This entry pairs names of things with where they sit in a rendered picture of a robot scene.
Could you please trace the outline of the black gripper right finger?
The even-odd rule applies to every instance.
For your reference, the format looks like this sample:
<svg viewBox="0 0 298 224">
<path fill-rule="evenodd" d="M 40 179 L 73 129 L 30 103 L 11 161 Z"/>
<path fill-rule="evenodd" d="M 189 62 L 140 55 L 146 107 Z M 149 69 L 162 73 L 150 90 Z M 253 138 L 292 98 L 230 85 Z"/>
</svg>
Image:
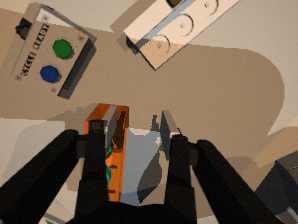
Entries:
<svg viewBox="0 0 298 224">
<path fill-rule="evenodd" d="M 210 141 L 188 144 L 169 110 L 162 110 L 160 135 L 169 161 L 163 224 L 197 224 L 190 166 L 219 224 L 285 224 Z"/>
</svg>

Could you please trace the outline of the orange rectangular tube rack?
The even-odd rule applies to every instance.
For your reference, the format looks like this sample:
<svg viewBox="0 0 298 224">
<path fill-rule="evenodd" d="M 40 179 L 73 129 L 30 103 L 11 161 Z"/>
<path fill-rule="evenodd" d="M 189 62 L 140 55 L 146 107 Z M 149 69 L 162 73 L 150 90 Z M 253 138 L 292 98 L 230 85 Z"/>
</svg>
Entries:
<svg viewBox="0 0 298 224">
<path fill-rule="evenodd" d="M 99 103 L 89 117 L 85 120 L 85 134 L 88 134 L 88 121 L 93 119 L 102 120 L 105 113 L 109 109 L 111 104 Z M 111 156 L 106 160 L 111 166 L 111 180 L 108 185 L 110 201 L 120 202 L 124 157 L 126 147 L 127 125 L 129 106 L 113 105 L 117 107 L 117 125 L 113 136 L 113 151 Z"/>
</svg>

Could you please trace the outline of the white button panel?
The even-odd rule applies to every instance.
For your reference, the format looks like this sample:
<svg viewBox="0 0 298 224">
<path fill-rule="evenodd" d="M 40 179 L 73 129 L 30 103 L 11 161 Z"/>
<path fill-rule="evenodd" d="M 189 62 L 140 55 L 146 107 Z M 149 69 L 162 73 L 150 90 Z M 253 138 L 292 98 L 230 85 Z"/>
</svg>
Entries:
<svg viewBox="0 0 298 224">
<path fill-rule="evenodd" d="M 10 81 L 54 96 L 69 89 L 97 38 L 64 17 L 44 4 L 33 23 L 22 17 L 15 29 L 25 41 Z"/>
</svg>

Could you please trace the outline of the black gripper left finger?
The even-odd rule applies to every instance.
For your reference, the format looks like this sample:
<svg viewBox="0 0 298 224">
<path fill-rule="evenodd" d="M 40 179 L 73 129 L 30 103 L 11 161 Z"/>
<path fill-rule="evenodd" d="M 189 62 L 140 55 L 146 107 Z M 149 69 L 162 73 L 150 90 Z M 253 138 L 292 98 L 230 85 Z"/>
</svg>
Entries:
<svg viewBox="0 0 298 224">
<path fill-rule="evenodd" d="M 90 120 L 88 134 L 61 132 L 5 182 L 0 187 L 0 224 L 38 224 L 79 158 L 84 164 L 72 224 L 111 224 L 106 156 L 117 107 L 111 105 L 102 120 Z"/>
</svg>

